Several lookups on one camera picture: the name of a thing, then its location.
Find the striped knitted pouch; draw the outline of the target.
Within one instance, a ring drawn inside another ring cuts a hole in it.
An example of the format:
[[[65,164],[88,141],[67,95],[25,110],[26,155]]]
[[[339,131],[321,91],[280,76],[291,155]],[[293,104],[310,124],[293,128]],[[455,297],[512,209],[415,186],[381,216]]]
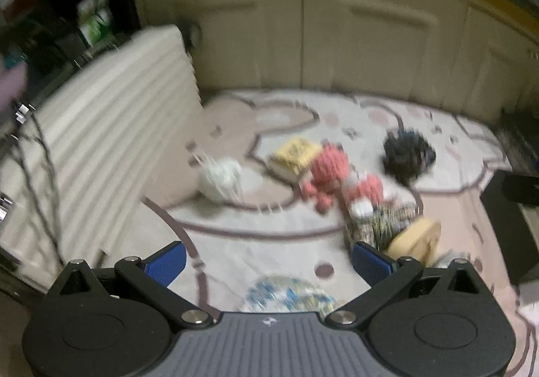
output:
[[[414,203],[373,206],[368,200],[355,201],[348,209],[344,243],[349,250],[357,243],[366,243],[385,251],[392,240],[418,217],[418,213]]]

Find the yellow knitted item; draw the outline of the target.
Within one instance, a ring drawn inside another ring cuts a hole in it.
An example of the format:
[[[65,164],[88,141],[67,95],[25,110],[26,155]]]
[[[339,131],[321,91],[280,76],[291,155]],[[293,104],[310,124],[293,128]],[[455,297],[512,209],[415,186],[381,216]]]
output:
[[[441,223],[418,217],[393,238],[385,253],[392,259],[411,256],[423,266],[432,266],[438,253]]]

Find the blue floral fabric pouch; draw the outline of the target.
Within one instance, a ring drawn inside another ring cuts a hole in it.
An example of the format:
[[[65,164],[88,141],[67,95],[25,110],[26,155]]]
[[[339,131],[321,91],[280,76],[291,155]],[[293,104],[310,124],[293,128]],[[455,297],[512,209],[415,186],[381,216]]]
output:
[[[247,292],[239,310],[247,313],[316,312],[325,316],[339,301],[323,288],[301,278],[266,276]]]

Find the white yarn ball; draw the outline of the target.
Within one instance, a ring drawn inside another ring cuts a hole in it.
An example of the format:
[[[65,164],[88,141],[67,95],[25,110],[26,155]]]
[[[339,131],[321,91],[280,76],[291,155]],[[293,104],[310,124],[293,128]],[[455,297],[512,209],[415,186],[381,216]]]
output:
[[[197,171],[197,190],[214,203],[239,203],[242,200],[240,163],[231,158],[214,159],[203,153],[195,157],[199,164]]]

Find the pink crochet doll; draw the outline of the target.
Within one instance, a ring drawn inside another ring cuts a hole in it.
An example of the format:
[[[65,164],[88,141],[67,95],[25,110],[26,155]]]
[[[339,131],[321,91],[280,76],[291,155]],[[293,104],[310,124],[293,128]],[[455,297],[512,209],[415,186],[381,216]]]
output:
[[[336,203],[346,208],[355,201],[366,200],[377,207],[384,200],[384,188],[378,176],[353,177],[348,154],[341,144],[323,143],[321,152],[311,163],[309,175],[302,181],[300,193],[305,202],[314,203],[321,215],[327,214]]]

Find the dark blue brown yarn bundle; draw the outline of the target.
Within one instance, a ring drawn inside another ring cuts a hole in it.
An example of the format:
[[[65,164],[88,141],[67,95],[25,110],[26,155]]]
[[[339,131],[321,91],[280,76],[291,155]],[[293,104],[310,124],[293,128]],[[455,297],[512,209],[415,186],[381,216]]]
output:
[[[436,152],[426,138],[415,130],[389,131],[382,158],[385,173],[401,185],[410,187],[436,162]]]

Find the cartoon bear floor rug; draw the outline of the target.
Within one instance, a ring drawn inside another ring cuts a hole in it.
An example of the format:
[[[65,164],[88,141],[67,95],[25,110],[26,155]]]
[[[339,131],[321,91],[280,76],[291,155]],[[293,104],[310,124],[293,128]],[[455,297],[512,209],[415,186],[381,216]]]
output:
[[[434,165],[410,187],[387,175],[382,158],[389,131],[415,130],[436,152]],[[503,308],[516,336],[511,376],[538,373],[538,309],[510,283],[480,195],[508,156],[486,126],[429,107],[369,95],[310,91],[239,91],[210,100],[192,128],[166,150],[135,216],[133,246],[148,255],[176,239],[187,249],[185,275],[173,289],[211,310],[239,310],[266,276],[301,278],[339,303],[366,291],[344,243],[347,214],[338,203],[325,215],[305,202],[299,184],[267,169],[291,138],[341,144],[353,177],[373,174],[384,203],[414,203],[441,223],[436,260],[464,256]],[[242,167],[242,200],[219,205],[197,190],[203,153]]]

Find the yellow tissue pack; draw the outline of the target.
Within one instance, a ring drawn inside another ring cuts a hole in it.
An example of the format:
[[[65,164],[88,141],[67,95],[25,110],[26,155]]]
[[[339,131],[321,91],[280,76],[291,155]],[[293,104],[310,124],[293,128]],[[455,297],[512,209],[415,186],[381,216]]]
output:
[[[294,137],[272,153],[267,169],[281,181],[296,184],[309,170],[312,161],[321,151],[321,144],[303,137]]]

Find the white ribbed suitcase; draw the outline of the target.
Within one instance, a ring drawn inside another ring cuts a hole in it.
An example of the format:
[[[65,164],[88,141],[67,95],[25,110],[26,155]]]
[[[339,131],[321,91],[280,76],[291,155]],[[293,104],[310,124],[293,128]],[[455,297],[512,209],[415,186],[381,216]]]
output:
[[[130,230],[169,142],[200,111],[174,25],[144,28],[72,76],[1,163],[9,274],[47,290],[64,262],[98,266]]]

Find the black open storage box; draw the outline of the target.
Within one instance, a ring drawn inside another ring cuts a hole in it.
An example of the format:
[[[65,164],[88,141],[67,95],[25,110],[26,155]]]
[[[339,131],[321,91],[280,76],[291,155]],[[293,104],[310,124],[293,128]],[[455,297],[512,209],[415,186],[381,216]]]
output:
[[[538,178],[498,170],[480,195],[510,283],[538,280]]]

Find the cream wardrobe cabinet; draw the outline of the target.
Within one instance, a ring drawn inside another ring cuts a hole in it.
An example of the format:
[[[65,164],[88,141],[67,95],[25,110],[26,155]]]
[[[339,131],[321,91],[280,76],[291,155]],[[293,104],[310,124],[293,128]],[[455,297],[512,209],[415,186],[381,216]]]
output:
[[[365,91],[484,122],[538,106],[536,0],[134,0],[196,25],[200,87]]]

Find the green white package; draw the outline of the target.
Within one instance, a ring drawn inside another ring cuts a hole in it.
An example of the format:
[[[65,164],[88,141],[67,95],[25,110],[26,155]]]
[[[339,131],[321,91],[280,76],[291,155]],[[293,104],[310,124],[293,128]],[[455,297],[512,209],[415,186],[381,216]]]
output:
[[[78,4],[78,31],[89,48],[112,34],[111,23],[109,0],[82,0]]]

